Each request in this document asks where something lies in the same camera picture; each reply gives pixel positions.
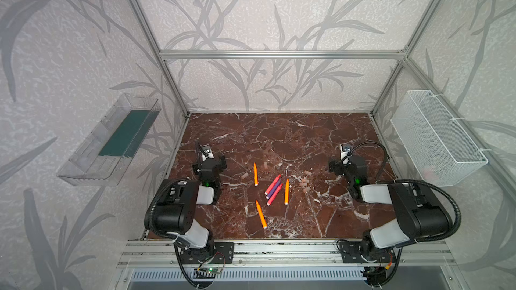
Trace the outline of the orange marker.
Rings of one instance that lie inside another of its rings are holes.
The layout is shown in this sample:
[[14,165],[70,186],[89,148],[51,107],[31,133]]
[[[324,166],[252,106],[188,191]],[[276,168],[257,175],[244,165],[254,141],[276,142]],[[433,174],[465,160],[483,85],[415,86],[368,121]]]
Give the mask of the orange marker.
[[289,204],[289,193],[290,193],[290,181],[286,180],[285,190],[284,190],[284,205]]
[[258,173],[257,173],[256,163],[253,164],[253,173],[254,173],[254,186],[257,187],[259,185],[259,181],[258,181]]

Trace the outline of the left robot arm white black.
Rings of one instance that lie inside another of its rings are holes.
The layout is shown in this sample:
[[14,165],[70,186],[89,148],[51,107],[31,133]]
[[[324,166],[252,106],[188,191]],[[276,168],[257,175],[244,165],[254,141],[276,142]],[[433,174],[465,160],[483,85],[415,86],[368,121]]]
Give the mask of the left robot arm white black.
[[214,205],[222,194],[220,173],[227,168],[226,158],[206,158],[193,166],[196,180],[166,179],[153,197],[144,218],[145,228],[174,241],[185,250],[212,256],[215,251],[212,232],[195,219],[198,205]]

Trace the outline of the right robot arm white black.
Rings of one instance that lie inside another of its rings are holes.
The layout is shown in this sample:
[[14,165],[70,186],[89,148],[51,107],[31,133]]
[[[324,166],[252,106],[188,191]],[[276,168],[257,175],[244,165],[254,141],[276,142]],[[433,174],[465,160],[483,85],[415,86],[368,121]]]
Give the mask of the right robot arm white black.
[[365,160],[350,154],[340,161],[331,159],[329,172],[345,178],[353,200],[394,209],[395,219],[364,232],[363,254],[444,240],[461,226],[462,213],[455,199],[426,181],[397,179],[371,184]]

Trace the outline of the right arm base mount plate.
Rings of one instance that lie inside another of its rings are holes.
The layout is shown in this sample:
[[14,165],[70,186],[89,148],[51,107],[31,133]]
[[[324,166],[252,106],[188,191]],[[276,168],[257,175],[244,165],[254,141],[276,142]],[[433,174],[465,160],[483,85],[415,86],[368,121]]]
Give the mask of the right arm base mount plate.
[[396,261],[393,248],[378,249],[364,241],[337,241],[337,250],[343,263],[390,265]]

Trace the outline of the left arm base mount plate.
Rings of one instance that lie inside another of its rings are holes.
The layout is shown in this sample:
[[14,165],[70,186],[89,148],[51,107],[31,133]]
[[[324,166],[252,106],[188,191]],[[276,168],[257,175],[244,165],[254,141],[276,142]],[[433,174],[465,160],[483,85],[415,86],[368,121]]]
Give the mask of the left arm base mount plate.
[[235,243],[215,242],[201,249],[180,250],[183,264],[231,264],[235,253]]

